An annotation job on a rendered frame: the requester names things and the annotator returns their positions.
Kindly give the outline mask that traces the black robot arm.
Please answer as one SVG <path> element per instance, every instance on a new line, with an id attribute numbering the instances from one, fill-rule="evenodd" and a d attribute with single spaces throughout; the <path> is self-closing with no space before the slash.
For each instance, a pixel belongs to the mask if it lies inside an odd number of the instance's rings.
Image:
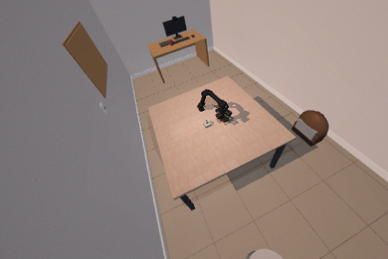
<path id="1" fill-rule="evenodd" d="M 201 93 L 201 95 L 202 95 L 201 100 L 200 100 L 199 104 L 197 105 L 200 112 L 204 111 L 203 106 L 205 105 L 206 96 L 210 96 L 215 102 L 218 103 L 221 113 L 225 113 L 229 117 L 232 115 L 232 112 L 230 110 L 228 110 L 228 108 L 229 108 L 228 103 L 226 103 L 224 100 L 221 100 L 215 93 L 213 93 L 213 91 L 206 89 Z M 215 116 L 219 120 L 222 118 L 222 114 L 220 114 L 220 113 L 216 113 Z"/>

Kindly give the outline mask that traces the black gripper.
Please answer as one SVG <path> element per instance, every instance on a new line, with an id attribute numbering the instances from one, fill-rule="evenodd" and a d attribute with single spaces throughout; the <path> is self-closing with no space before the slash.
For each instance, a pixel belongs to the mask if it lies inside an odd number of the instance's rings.
<path id="1" fill-rule="evenodd" d="M 225 113 L 221 113 L 221 112 L 220 112 L 220 108 L 217 108 L 217 109 L 215 110 L 215 112 L 218 112 L 218 113 L 222 114 L 221 120 L 222 120 L 224 123 L 227 122 L 227 121 L 229 121 L 229 118 L 225 115 Z"/>

